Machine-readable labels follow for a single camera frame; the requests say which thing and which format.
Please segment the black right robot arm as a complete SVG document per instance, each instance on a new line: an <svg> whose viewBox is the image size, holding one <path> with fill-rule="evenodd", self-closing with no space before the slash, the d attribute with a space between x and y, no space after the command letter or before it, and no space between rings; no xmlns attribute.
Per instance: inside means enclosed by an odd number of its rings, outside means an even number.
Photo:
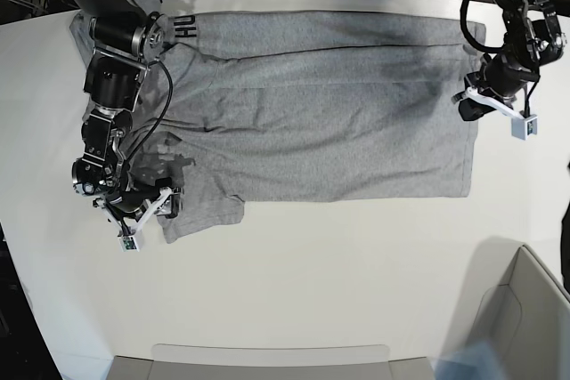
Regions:
<svg viewBox="0 0 570 380"><path fill-rule="evenodd" d="M120 147L132 128L143 82L169 41L172 26L162 0L74 0L89 18L94 43L84 91L93 104L81 135L84 153L72 166L73 188L90 197L118 229L126 250L137 248L136 235L153 216L174 218L180 189L171 180L152 185L130 173L131 155Z"/></svg>

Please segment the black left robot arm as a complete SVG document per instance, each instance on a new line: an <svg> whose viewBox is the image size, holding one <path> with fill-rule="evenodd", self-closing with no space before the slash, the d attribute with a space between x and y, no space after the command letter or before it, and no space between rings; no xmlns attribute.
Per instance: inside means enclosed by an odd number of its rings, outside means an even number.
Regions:
<svg viewBox="0 0 570 380"><path fill-rule="evenodd" d="M483 54L479 70L468 74L464 93L453 97L462 120L477 121L496 111L496 101L511 108L519 91L525 92L522 117L530 116L531 96L540 82L541 68L558 61L566 44L554 4L550 0L494 0L502 10L505 34L500 47L477 41L468 29L468 5L460 6L460 29L468 44ZM473 90L480 101L469 97Z"/></svg>

